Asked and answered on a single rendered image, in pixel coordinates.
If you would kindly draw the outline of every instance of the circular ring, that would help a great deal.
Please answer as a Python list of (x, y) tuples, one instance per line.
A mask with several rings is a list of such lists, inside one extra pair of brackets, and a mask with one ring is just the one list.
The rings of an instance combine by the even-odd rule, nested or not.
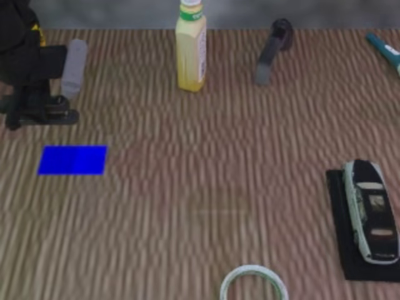
[(284, 285), (283, 281), (279, 276), (263, 266), (258, 266), (256, 264), (245, 264), (243, 266), (237, 267), (231, 271), (224, 279), (221, 284), (221, 289), (219, 291), (219, 300), (227, 300), (228, 298), (228, 287), (230, 284), (238, 277), (244, 275), (257, 275), (268, 280), (275, 288), (276, 292), (279, 294), (279, 300), (289, 300), (288, 289)]

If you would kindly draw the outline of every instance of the toy car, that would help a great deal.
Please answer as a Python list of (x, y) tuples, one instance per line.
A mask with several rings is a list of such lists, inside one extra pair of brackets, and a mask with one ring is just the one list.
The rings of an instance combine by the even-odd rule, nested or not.
[(356, 159), (344, 165), (344, 187), (354, 242), (367, 263), (394, 264), (399, 259), (396, 222), (381, 168)]

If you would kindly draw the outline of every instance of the brown wooden surface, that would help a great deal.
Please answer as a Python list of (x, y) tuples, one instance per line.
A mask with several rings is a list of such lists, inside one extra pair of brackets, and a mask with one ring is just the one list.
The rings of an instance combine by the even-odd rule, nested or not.
[[(293, 300), (400, 299), (398, 284), (344, 280), (324, 182), (372, 159), (400, 219), (400, 80), (365, 31), (296, 34), (259, 87), (267, 32), (209, 31), (206, 85), (188, 94), (172, 31), (47, 32), (89, 43), (81, 121), (0, 128), (0, 299), (217, 300), (248, 263)], [(107, 144), (105, 175), (37, 177), (47, 144)], [(229, 299), (273, 299), (262, 286), (241, 279)]]

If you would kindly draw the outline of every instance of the teal toothbrush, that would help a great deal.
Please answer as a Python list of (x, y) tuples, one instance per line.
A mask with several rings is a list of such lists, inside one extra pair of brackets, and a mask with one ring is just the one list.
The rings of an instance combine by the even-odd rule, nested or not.
[(400, 52), (393, 49), (371, 32), (367, 33), (365, 38), (390, 62), (400, 75)]

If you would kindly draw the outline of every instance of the blue mat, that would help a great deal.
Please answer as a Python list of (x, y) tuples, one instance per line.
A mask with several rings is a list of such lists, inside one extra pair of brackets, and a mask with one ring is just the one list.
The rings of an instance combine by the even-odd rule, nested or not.
[(45, 146), (38, 175), (103, 175), (107, 146)]

